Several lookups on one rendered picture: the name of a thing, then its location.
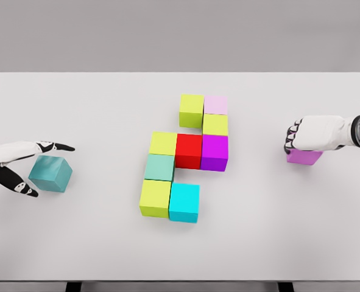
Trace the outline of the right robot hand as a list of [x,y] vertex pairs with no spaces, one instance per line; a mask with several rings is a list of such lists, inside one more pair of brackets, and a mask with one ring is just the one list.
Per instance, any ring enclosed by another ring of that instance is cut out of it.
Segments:
[[328,151],[353,145],[352,122],[352,117],[305,116],[288,128],[284,150],[289,154],[292,149]]

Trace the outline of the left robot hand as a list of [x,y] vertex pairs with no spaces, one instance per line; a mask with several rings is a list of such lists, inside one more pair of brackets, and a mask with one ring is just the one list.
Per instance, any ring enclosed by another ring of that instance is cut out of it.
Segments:
[[32,189],[19,174],[9,169],[7,165],[51,150],[74,151],[75,148],[48,141],[18,141],[0,145],[0,185],[12,192],[38,197],[38,192]]

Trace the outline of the bright cyan cube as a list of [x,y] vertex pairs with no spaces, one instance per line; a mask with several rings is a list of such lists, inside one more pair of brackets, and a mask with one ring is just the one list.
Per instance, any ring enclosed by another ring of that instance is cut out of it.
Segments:
[[173,182],[169,201],[169,219],[197,223],[199,217],[200,186]]

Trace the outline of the mint green cube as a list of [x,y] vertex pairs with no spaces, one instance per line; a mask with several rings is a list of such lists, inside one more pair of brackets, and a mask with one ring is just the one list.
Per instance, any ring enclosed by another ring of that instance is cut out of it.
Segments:
[[149,154],[144,179],[156,181],[173,181],[175,156]]

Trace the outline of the pale pink cube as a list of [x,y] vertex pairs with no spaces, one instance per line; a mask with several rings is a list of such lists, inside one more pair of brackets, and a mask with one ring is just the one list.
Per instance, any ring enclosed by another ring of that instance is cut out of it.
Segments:
[[204,96],[205,114],[228,114],[228,99],[226,96]]

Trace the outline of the magenta purple cube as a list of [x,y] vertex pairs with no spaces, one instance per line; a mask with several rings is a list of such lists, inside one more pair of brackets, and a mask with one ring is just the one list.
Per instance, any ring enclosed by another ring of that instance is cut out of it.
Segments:
[[201,170],[224,172],[228,162],[228,136],[202,135]]

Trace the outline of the yellow-green cube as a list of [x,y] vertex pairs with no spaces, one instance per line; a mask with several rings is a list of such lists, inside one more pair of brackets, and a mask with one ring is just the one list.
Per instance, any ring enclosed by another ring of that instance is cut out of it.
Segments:
[[139,200],[142,216],[169,218],[171,185],[170,181],[143,181]]
[[152,133],[149,154],[175,155],[177,145],[177,133],[154,131]]
[[221,114],[204,114],[202,134],[228,136],[228,116]]
[[204,96],[182,94],[180,99],[179,125],[184,128],[201,128]]

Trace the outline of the teal cube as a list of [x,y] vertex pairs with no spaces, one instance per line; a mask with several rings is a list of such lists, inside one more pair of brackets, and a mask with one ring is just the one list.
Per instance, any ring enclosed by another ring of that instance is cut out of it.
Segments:
[[40,155],[29,174],[29,179],[40,189],[64,193],[72,175],[65,158]]

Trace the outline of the red cube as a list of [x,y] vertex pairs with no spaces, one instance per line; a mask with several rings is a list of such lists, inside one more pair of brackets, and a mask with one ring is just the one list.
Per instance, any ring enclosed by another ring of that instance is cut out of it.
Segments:
[[178,134],[175,149],[175,167],[199,169],[202,157],[202,135]]

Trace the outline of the orchid purple cube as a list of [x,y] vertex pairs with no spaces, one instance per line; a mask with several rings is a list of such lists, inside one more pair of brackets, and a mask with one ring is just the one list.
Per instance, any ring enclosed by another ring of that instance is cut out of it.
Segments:
[[322,151],[304,151],[293,148],[287,155],[287,162],[302,165],[314,165],[322,154]]

